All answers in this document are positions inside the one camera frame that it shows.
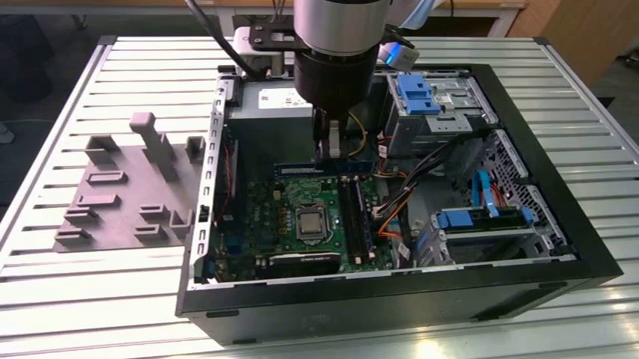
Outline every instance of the yellow wire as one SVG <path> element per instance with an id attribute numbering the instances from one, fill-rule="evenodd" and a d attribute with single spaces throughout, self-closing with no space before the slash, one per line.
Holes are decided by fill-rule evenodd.
<path id="1" fill-rule="evenodd" d="M 352 151 L 350 153 L 348 153 L 348 156 L 354 156 L 357 153 L 361 152 L 362 147 L 366 145 L 366 130 L 362 128 L 361 121 L 360 121 L 358 118 L 354 116 L 354 114 L 353 114 L 352 112 L 348 112 L 348 114 L 350 115 L 352 119 L 354 120 L 354 122 L 356 122 L 357 125 L 358 125 L 358 128 L 361 129 L 361 142 L 358 143 L 357 150 L 354 150 L 354 151 Z"/>

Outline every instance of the metal bracket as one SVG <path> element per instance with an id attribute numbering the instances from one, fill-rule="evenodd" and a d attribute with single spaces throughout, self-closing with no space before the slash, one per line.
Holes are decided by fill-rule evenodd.
<path id="1" fill-rule="evenodd" d="M 301 41 L 290 24 L 269 22 L 250 26 L 248 35 L 250 47 L 256 51 L 304 51 L 306 44 Z"/>

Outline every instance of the wooden furniture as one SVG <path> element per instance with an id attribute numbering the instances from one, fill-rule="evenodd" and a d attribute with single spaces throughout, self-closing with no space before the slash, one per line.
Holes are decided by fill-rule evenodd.
<path id="1" fill-rule="evenodd" d="M 430 13 L 432 17 L 492 19 L 481 36 L 504 37 L 520 9 L 529 0 L 455 0 L 444 2 Z M 268 15 L 270 0 L 197 0 L 204 12 L 220 17 L 225 36 L 232 36 L 237 15 Z M 292 14 L 292 0 L 286 0 L 284 14 Z M 0 13 L 65 15 L 181 15 L 188 13 L 184 0 L 2 0 Z"/>
<path id="2" fill-rule="evenodd" d="M 545 37 L 587 85 L 639 34 L 636 0 L 529 0 L 509 37 Z"/>

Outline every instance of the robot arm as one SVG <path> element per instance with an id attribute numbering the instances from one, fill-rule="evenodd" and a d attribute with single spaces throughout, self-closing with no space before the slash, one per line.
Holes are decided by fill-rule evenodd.
<path id="1" fill-rule="evenodd" d="M 296 53 L 294 85 L 300 96 L 313 105 L 313 139 L 321 161 L 346 157 L 341 134 L 348 110 L 368 95 L 377 57 L 405 71 L 418 56 L 406 41 L 392 41 L 392 34 L 390 38 L 384 36 L 386 18 L 418 27 L 433 2 L 296 0 L 290 37 L 294 45 L 288 48 L 286 41 L 276 48 L 268 47 L 262 40 L 254 41 L 252 30 L 254 50 Z"/>

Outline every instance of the motherboard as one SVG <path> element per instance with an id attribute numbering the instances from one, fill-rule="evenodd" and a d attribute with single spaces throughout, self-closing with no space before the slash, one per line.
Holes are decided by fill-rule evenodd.
<path id="1" fill-rule="evenodd" d="M 245 198 L 242 228 L 221 233 L 222 281 L 392 267 L 389 245 L 368 222 L 378 204 L 372 177 L 250 182 Z"/>

